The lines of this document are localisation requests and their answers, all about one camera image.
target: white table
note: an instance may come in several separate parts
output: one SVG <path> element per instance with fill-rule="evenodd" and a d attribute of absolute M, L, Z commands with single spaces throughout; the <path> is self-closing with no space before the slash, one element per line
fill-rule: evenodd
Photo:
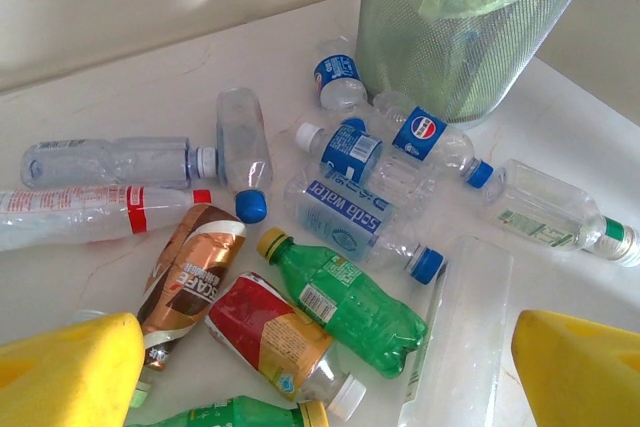
<path fill-rule="evenodd" d="M 279 225 L 302 243 L 314 242 L 281 213 L 282 188 L 306 159 L 291 127 L 301 116 L 322 121 L 312 50 L 319 38 L 354 37 L 358 6 L 359 0 L 330 0 L 0 96 L 4 187 L 20 187 L 22 152 L 42 140 L 188 135 L 195 145 L 213 144 L 217 94 L 252 87 L 261 99 L 276 177 L 270 216 L 251 229 L 226 283 L 255 270 L 282 287 L 277 271 L 255 252 L 257 235 Z M 496 112 L 468 133 L 485 160 L 518 158 L 585 188 L 607 215 L 640 226 L 640 128 L 542 62 L 533 60 Z M 232 210 L 231 196 L 213 188 L 215 203 Z M 424 219 L 424 239 L 447 253 L 458 235 L 471 234 L 514 254 L 495 425 L 533 426 L 509 349 L 519 312 L 550 309 L 639 331 L 640 270 L 584 252 L 555 254 L 494 229 L 465 207 L 476 195 L 461 183 L 441 186 Z M 166 229 L 110 243 L 1 254 L 0 343 L 57 328 L 78 308 L 137 312 L 170 234 Z M 391 293 L 406 289 L 405 278 L 376 279 Z M 350 352 L 341 354 L 369 388 L 347 425 L 395 425 L 406 378 L 383 380 Z M 199 326 L 176 349 L 164 381 L 130 417 L 157 421 L 241 394 L 287 405 Z"/>

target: yellow bottle cap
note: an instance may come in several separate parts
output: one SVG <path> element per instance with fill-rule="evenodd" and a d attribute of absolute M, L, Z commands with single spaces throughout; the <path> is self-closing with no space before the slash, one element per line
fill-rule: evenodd
<path fill-rule="evenodd" d="M 304 427 L 329 427 L 329 419 L 322 402 L 314 400 L 300 404 L 299 407 Z"/>
<path fill-rule="evenodd" d="M 265 259 L 270 260 L 278 246 L 287 240 L 289 236 L 278 227 L 272 227 L 267 230 L 262 238 L 258 241 L 258 253 Z"/>

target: red label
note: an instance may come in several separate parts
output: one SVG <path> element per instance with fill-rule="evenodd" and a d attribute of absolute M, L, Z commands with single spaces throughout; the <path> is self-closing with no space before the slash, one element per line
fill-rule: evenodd
<path fill-rule="evenodd" d="M 144 187 L 127 188 L 127 210 L 131 232 L 141 234 L 147 231 L 147 216 L 144 212 Z"/>
<path fill-rule="evenodd" d="M 276 317 L 293 313 L 295 311 L 284 299 L 259 283 L 240 276 L 215 301 L 209 318 L 247 362 L 260 370 L 260 343 L 264 325 Z"/>

